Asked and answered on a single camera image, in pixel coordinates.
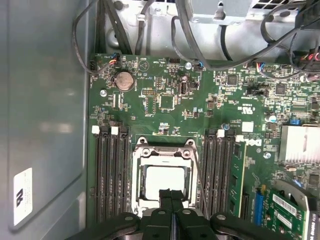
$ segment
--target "aluminum heatsink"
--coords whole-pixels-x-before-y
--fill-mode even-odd
[[[319,163],[320,127],[282,126],[279,160],[286,163]]]

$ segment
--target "cable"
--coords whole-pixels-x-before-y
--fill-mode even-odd
[[[148,0],[144,7],[141,10],[141,15],[146,15],[148,9],[150,6],[155,2],[156,0]],[[146,22],[144,21],[139,21],[139,26],[138,26],[138,39],[136,40],[136,45],[135,45],[135,50],[134,54],[135,55],[141,55],[142,51],[142,43],[144,41],[144,35],[145,35],[145,26]]]
[[[304,6],[306,4],[305,1],[299,1],[299,2],[293,2],[293,3],[288,3],[285,5],[280,5],[276,8],[274,8],[273,10],[271,10],[262,20],[261,22],[261,26],[260,26],[260,31],[261,31],[261,35],[263,37],[263,39],[268,43],[268,44],[272,44],[274,43],[276,40],[274,40],[268,33],[267,31],[267,27],[266,27],[266,22],[269,19],[270,16],[272,16],[274,13],[282,11],[282,10],[286,10],[286,9],[291,9],[291,8],[298,8],[301,6]],[[279,45],[278,48],[281,49],[285,49],[287,50],[287,52],[289,52],[289,48],[287,48],[284,45]]]
[[[313,54],[313,57],[312,59],[309,61],[309,63],[307,65],[305,65],[304,67],[299,67],[297,66],[295,63],[294,63],[294,60],[293,60],[293,55],[294,55],[294,44],[295,44],[295,41],[297,39],[297,34],[295,34],[291,40],[291,43],[290,43],[290,51],[289,51],[289,55],[290,55],[290,64],[292,65],[292,67],[294,69],[296,69],[297,71],[301,72],[301,73],[305,73],[305,74],[320,74],[320,71],[316,71],[316,70],[305,70],[307,69],[312,63],[313,61],[316,59],[316,56],[317,56],[317,53],[319,52],[319,42],[318,40],[316,41],[316,46],[314,48],[314,54]]]
[[[220,25],[221,26],[221,33],[220,33],[220,44],[222,48],[223,55],[228,61],[232,61],[232,58],[228,52],[227,45],[226,45],[226,31],[227,25]]]
[[[185,60],[186,62],[192,63],[194,65],[198,65],[200,64],[200,62],[198,60],[194,60],[194,59],[190,59],[185,57],[180,50],[178,49],[178,46],[176,44],[176,24],[175,24],[175,20],[178,20],[179,18],[177,16],[174,16],[171,19],[171,44],[173,47],[173,50],[175,51],[175,53],[179,56],[179,58],[181,58],[182,60]]]
[[[201,190],[201,194],[202,194],[203,206],[204,206],[206,219],[209,220],[210,219],[209,209],[208,209],[208,205],[207,205],[207,202],[206,202],[206,199],[205,199],[205,188],[204,188],[204,183],[202,181],[202,176],[200,174],[199,162],[196,159],[194,160],[194,162],[195,162],[196,171],[198,172],[197,175],[198,175],[198,180],[199,180],[199,183],[200,183],[200,190]]]
[[[93,75],[99,75],[102,74],[108,67],[109,67],[109,63],[107,63],[106,65],[104,65],[100,70],[98,71],[94,71],[94,70],[90,70],[86,64],[84,63],[80,51],[79,51],[79,45],[78,45],[78,41],[77,41],[77,25],[80,21],[80,19],[89,11],[89,9],[95,4],[97,3],[99,0],[93,0],[92,2],[89,3],[89,5],[83,10],[83,12],[80,13],[80,15],[78,17],[76,17],[76,19],[73,21],[72,23],[72,44],[75,50],[75,54],[81,64],[81,66],[83,67],[84,70],[86,70],[88,73],[93,74]]]
[[[117,14],[117,10],[114,6],[112,0],[102,0],[104,4],[104,8],[110,18],[110,22],[112,24],[115,37],[119,43],[120,50],[122,54],[132,55],[132,50],[130,47],[130,42],[128,40],[125,28]]]
[[[259,52],[255,53],[251,56],[245,57],[245,58],[238,60],[238,61],[211,66],[211,65],[209,65],[209,63],[205,59],[204,55],[202,54],[201,50],[199,49],[199,46],[198,46],[198,44],[195,40],[195,37],[192,33],[184,0],[176,0],[175,4],[177,7],[178,16],[179,16],[179,20],[180,20],[180,23],[182,26],[182,30],[184,32],[184,35],[186,37],[186,40],[187,40],[190,48],[194,51],[196,57],[200,60],[200,62],[202,62],[204,64],[204,66],[208,70],[211,70],[211,71],[222,71],[222,70],[226,70],[226,69],[235,68],[239,65],[249,63],[249,62],[253,61],[254,59],[258,59],[258,58],[264,56],[265,54],[267,54],[268,52],[270,52],[271,50],[273,50],[274,48],[276,48],[277,46],[279,46],[283,41],[285,41],[287,38],[291,37],[292,35],[294,35],[295,33],[297,33],[300,30],[299,28],[292,29],[291,31],[287,32],[285,35],[280,37],[274,43],[270,44],[266,48],[260,50]]]

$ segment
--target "sticker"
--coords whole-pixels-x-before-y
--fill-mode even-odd
[[[13,178],[13,225],[20,223],[32,212],[32,168]]]
[[[242,132],[245,133],[253,133],[254,132],[254,125],[253,121],[243,121],[242,122]]]
[[[277,195],[273,194],[272,200],[275,203],[279,204],[281,207],[283,207],[285,210],[287,210],[289,213],[291,213],[293,216],[297,215],[297,209],[295,207],[291,206],[290,204],[286,203],[285,201],[283,201]]]
[[[288,228],[292,229],[292,223],[289,222],[284,216],[282,216],[280,213],[276,216],[281,222],[284,223]]]

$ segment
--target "wire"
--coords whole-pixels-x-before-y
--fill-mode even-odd
[[[223,55],[228,61],[232,61],[232,58],[228,52],[227,45],[226,45],[226,31],[227,25],[221,25],[221,33],[220,33],[220,44],[222,48]]]
[[[238,60],[238,61],[233,61],[233,62],[226,63],[226,64],[212,66],[212,65],[209,65],[209,63],[205,59],[205,57],[202,54],[201,50],[199,49],[197,41],[195,40],[195,37],[192,33],[191,26],[190,26],[189,19],[188,19],[188,15],[187,15],[186,6],[185,6],[185,1],[184,0],[176,0],[175,4],[177,7],[178,16],[179,16],[179,20],[180,20],[180,23],[182,26],[182,30],[183,30],[184,35],[186,37],[186,40],[189,44],[189,47],[194,51],[196,57],[200,60],[200,62],[202,62],[203,65],[208,70],[211,70],[211,71],[222,71],[222,70],[235,68],[239,65],[243,65],[243,64],[252,62],[254,59],[258,59],[258,58],[264,56],[265,54],[267,54],[268,52],[270,52],[271,50],[273,50],[274,48],[279,46],[283,41],[285,41],[286,39],[288,39],[289,37],[291,37],[292,35],[294,35],[295,33],[297,33],[300,30],[299,28],[294,28],[294,29],[290,30],[285,35],[280,37],[277,41],[275,41],[274,43],[270,44],[266,48],[260,50],[259,52],[255,53],[251,56],[245,57],[245,58]]]
[[[84,70],[86,70],[88,73],[93,74],[93,75],[99,75],[102,74],[108,67],[109,67],[109,63],[107,63],[106,65],[104,65],[100,70],[98,71],[94,71],[94,70],[90,70],[86,64],[84,63],[80,51],[79,51],[79,45],[78,45],[78,40],[77,40],[77,26],[78,23],[80,21],[80,19],[89,11],[89,9],[95,4],[97,3],[99,0],[93,0],[92,2],[89,3],[89,5],[79,14],[79,16],[76,17],[76,19],[73,21],[72,23],[72,44],[75,50],[75,54],[81,64],[81,66],[83,67]]]
[[[181,58],[182,60],[185,60],[186,62],[195,64],[195,65],[198,65],[198,64],[202,65],[202,63],[200,63],[198,60],[187,58],[180,52],[180,50],[179,50],[179,48],[178,48],[178,46],[176,44],[176,24],[175,24],[175,20],[178,20],[178,19],[179,19],[179,17],[177,17],[177,16],[174,16],[171,19],[171,44],[172,44],[173,50],[179,56],[179,58]]]
[[[296,72],[296,73],[293,73],[293,74],[290,74],[288,76],[272,76],[272,75],[268,75],[266,74],[265,72],[263,72],[263,68],[265,66],[264,63],[262,63],[261,65],[259,65],[259,63],[256,64],[257,65],[257,72],[264,76],[265,78],[267,79],[272,79],[272,80],[287,80],[287,79],[291,79],[291,78],[294,78],[294,77],[297,77],[299,76],[301,73],[300,72]]]
[[[130,42],[128,40],[125,28],[117,14],[117,10],[114,6],[112,0],[102,0],[104,4],[104,8],[110,18],[110,22],[112,24],[115,37],[119,43],[120,50],[122,54],[132,55],[132,50],[130,47]]]
[[[270,16],[272,16],[274,13],[282,11],[282,10],[286,10],[286,9],[291,9],[291,8],[298,8],[301,6],[304,6],[306,4],[305,1],[299,1],[299,2],[293,2],[293,3],[288,3],[285,5],[280,5],[276,8],[274,8],[273,10],[271,10],[262,20],[261,22],[261,26],[260,26],[260,31],[261,31],[261,35],[263,37],[263,39],[268,43],[268,44],[272,44],[274,43],[276,40],[274,40],[268,33],[267,31],[267,27],[266,27],[266,23],[269,19]],[[278,48],[281,49],[285,49],[287,50],[287,52],[289,53],[289,48],[284,46],[284,45],[279,45]]]
[[[200,190],[201,190],[201,194],[202,194],[202,199],[203,199],[203,206],[204,206],[204,211],[205,211],[205,216],[206,216],[206,219],[210,219],[210,216],[209,216],[209,209],[208,209],[208,205],[207,205],[207,202],[206,202],[206,199],[205,199],[205,188],[204,188],[204,183],[202,181],[202,176],[201,176],[201,173],[200,173],[200,167],[199,167],[199,162],[197,159],[194,160],[195,162],[195,167],[196,167],[196,171],[198,172],[198,180],[199,180],[199,183],[200,183]]]
[[[146,2],[146,4],[144,5],[144,7],[141,10],[141,15],[146,15],[148,9],[150,8],[150,6],[155,2],[156,0],[148,0]],[[145,34],[145,26],[146,26],[146,22],[144,21],[139,21],[139,26],[138,26],[138,39],[136,40],[136,44],[135,44],[135,50],[134,53],[135,55],[141,55],[141,51],[142,51],[142,43],[144,41],[144,34]]]
[[[312,59],[309,61],[308,64],[306,64],[304,67],[299,67],[297,66],[295,63],[294,63],[294,60],[293,60],[293,55],[294,55],[294,44],[295,44],[295,41],[297,39],[297,35],[298,34],[294,34],[292,40],[291,40],[291,43],[290,43],[290,49],[289,49],[289,60],[290,60],[290,64],[291,66],[296,69],[297,71],[299,72],[302,72],[302,73],[305,73],[305,74],[320,74],[320,71],[317,71],[317,70],[306,70],[308,69],[309,66],[311,66],[311,64],[313,63],[313,61],[316,59],[316,56],[317,56],[317,53],[319,52],[319,42],[318,40],[316,41],[316,45],[315,45],[315,48],[314,48],[314,53],[313,53],[313,57]]]

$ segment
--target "black pcie slot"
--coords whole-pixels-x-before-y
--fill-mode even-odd
[[[108,132],[101,129],[100,134],[96,137],[96,220],[102,223],[106,220],[106,156],[108,145]]]
[[[250,195],[246,192],[242,194],[240,218],[243,220],[249,219],[249,197]]]
[[[226,212],[228,206],[228,196],[229,196],[229,179],[230,179],[230,167],[231,167],[231,159],[232,154],[234,152],[235,147],[235,137],[234,136],[227,136],[224,139],[225,146],[224,146],[224,160],[223,160],[223,170],[222,170],[222,188],[221,188],[221,206],[220,212]]]

